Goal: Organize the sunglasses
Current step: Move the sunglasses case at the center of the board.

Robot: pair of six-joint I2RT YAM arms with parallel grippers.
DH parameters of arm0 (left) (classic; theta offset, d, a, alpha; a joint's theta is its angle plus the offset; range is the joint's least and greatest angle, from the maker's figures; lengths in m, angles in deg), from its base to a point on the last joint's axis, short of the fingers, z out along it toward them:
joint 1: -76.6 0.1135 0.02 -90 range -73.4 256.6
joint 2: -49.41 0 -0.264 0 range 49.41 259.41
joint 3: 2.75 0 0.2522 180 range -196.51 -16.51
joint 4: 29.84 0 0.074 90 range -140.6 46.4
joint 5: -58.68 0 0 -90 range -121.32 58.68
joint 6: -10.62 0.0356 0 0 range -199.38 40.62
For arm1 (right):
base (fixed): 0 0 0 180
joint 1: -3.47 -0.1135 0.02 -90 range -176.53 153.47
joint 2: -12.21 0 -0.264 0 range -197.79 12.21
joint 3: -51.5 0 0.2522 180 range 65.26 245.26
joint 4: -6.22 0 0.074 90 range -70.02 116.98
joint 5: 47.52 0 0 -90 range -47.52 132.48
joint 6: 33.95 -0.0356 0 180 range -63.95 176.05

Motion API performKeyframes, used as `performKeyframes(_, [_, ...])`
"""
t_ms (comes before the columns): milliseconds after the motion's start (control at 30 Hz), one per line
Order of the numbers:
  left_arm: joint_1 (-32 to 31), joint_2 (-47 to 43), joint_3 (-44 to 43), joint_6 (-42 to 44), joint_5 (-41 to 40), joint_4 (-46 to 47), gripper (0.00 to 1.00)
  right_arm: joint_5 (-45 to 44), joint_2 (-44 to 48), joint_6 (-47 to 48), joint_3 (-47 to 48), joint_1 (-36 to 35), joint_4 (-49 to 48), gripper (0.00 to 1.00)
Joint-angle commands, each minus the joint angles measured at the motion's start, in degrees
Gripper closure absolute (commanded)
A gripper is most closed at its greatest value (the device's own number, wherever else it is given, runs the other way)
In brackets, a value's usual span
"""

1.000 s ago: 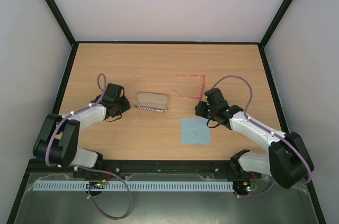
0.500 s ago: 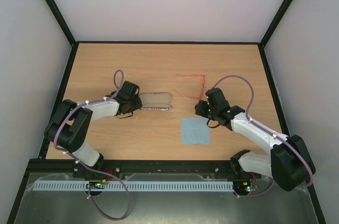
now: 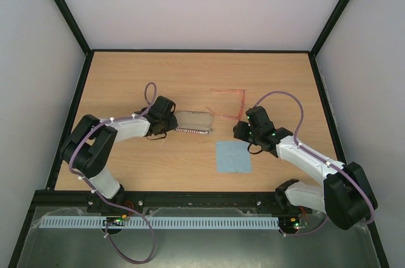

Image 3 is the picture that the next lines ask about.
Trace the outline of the striped sunglasses case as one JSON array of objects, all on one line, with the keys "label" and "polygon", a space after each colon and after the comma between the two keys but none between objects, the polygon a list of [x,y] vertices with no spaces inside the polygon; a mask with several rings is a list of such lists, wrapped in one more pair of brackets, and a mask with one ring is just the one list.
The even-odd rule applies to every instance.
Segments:
[{"label": "striped sunglasses case", "polygon": [[177,128],[175,131],[186,134],[211,134],[213,117],[206,112],[177,111],[175,112]]}]

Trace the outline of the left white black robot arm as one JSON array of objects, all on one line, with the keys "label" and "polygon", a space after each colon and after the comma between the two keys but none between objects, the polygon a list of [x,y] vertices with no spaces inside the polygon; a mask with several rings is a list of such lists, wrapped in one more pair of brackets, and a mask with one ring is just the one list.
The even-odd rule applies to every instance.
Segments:
[{"label": "left white black robot arm", "polygon": [[107,168],[113,145],[132,138],[164,139],[177,128],[176,104],[158,96],[153,103],[129,117],[98,119],[85,115],[63,143],[59,156],[69,171],[91,188],[91,192],[114,210],[125,210],[123,186]]}]

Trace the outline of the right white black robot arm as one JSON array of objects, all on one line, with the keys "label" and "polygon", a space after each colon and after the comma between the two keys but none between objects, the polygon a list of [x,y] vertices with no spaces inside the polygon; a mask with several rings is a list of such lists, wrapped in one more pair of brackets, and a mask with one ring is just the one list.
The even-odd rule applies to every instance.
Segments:
[{"label": "right white black robot arm", "polygon": [[334,160],[306,146],[290,130],[276,128],[262,106],[248,109],[246,116],[246,121],[233,127],[234,138],[291,163],[317,182],[311,186],[291,179],[279,185],[275,201],[281,211],[310,208],[343,230],[373,220],[378,203],[362,166]]}]

